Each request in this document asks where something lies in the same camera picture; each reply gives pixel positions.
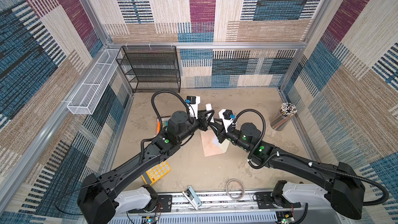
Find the pink envelope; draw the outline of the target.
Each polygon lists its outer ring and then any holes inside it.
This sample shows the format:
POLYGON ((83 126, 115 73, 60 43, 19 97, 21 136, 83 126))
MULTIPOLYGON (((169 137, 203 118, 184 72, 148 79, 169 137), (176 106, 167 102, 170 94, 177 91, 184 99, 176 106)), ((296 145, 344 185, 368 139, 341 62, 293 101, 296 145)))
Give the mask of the pink envelope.
POLYGON ((205 157, 220 155, 227 152, 230 142, 225 140, 219 147, 212 143, 212 138, 215 136, 213 131, 201 131, 201 141, 205 157))

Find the white letter with green border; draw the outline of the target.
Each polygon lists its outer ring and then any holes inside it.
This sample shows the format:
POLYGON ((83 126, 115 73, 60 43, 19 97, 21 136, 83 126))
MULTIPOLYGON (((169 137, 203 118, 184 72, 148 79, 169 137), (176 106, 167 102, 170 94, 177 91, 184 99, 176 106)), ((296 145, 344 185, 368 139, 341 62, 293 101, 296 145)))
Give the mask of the white letter with green border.
POLYGON ((212 143, 215 146, 219 147, 220 143, 219 143, 218 138, 216 136, 214 136, 211 141, 212 141, 212 143))

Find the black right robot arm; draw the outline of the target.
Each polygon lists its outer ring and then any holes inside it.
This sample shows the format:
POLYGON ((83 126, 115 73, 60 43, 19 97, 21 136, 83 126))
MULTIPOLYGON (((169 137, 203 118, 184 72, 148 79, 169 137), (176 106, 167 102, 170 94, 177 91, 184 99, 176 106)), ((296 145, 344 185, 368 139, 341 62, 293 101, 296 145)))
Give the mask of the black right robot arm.
POLYGON ((266 122, 254 109, 243 110, 237 115, 231 110, 223 110, 217 118, 211 110, 205 116, 207 126, 218 141, 229 141, 246 151, 253 169, 282 170, 310 181, 310 184, 299 186, 280 180, 273 192, 276 202, 324 204, 347 218, 360 220, 364 206, 380 205, 389 199, 385 186, 357 175, 346 163, 316 162, 263 141, 266 122))

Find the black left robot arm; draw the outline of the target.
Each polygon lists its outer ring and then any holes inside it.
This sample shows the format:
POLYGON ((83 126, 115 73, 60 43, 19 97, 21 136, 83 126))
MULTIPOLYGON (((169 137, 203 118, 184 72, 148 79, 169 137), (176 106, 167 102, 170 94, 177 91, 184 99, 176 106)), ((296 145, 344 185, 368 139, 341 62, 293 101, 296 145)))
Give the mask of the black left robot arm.
POLYGON ((141 141, 141 151, 119 167, 100 176, 88 175, 78 190, 77 205, 80 215, 88 224, 107 224, 120 212, 142 209, 150 212, 158 204, 157 192, 148 184, 131 194, 124 189, 149 169, 157 166, 177 152, 184 140, 195 131, 206 131, 214 110, 198 110, 179 94, 171 92, 184 105, 184 111, 176 111, 165 128, 150 139, 141 141))

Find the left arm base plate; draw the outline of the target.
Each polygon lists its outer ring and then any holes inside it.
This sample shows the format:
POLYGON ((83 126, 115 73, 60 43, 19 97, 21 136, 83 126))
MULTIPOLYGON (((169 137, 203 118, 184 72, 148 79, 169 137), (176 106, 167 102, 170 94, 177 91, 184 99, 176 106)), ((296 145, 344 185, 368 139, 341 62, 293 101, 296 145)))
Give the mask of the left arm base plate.
POLYGON ((160 195, 157 198, 151 199, 145 210, 149 213, 162 211, 163 213, 170 213, 172 210, 173 196, 160 195))

